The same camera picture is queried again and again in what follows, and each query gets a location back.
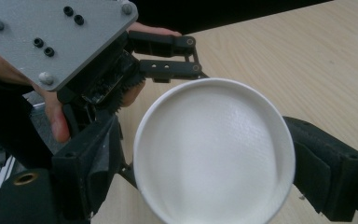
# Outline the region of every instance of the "table surface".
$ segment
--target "table surface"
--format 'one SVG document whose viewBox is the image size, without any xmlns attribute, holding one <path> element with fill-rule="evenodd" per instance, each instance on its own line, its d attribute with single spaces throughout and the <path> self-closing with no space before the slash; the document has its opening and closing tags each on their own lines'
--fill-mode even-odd
<svg viewBox="0 0 358 224">
<path fill-rule="evenodd" d="M 264 94 L 283 116 L 303 119 L 358 150 L 358 0 L 336 0 L 195 33 L 203 71 Z M 137 55 L 138 58 L 150 58 Z M 119 111 L 131 162 L 146 110 L 184 81 L 150 80 L 135 103 Z M 115 176 L 93 224 L 161 223 L 139 191 Z M 295 186 L 270 223 L 331 223 Z M 358 223 L 358 213 L 353 222 Z"/>
</svg>

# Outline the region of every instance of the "gray metal plate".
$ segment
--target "gray metal plate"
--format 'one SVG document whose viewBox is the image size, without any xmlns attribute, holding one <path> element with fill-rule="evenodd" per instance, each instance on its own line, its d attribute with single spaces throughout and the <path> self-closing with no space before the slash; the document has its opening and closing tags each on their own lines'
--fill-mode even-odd
<svg viewBox="0 0 358 224">
<path fill-rule="evenodd" d="M 65 7 L 74 15 L 65 15 Z M 83 17 L 82 25 L 75 15 Z M 43 89 L 57 91 L 137 18 L 129 1 L 0 0 L 0 55 Z M 34 46 L 37 37 L 42 48 Z M 47 47 L 54 49 L 52 57 L 44 53 Z M 52 83 L 41 82 L 41 73 L 48 73 Z"/>
</svg>

